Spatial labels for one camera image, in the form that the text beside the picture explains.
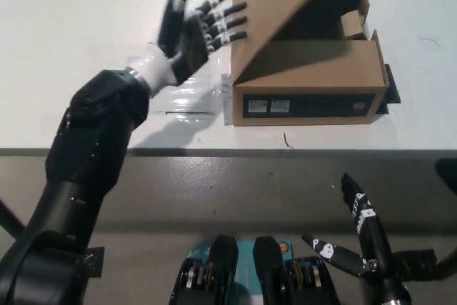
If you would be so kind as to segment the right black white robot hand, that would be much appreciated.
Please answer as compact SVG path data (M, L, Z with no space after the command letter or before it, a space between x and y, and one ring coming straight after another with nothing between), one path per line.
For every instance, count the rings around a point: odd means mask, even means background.
M343 201L353 217L361 253L317 239L310 234L303 234L302 240L325 262L350 275L366 279L393 279L396 268L391 246L367 194L347 173L341 178L341 191Z

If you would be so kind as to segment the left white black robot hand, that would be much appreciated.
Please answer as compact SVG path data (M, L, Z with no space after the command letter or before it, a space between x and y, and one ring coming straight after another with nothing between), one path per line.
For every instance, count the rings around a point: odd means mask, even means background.
M225 0L205 0L189 12L187 0L167 0L157 44L171 63L173 85L181 85L209 60L212 53L235 41L245 39L247 33L231 33L232 28L245 24L246 16L228 18L247 7L246 2L226 9L218 6Z

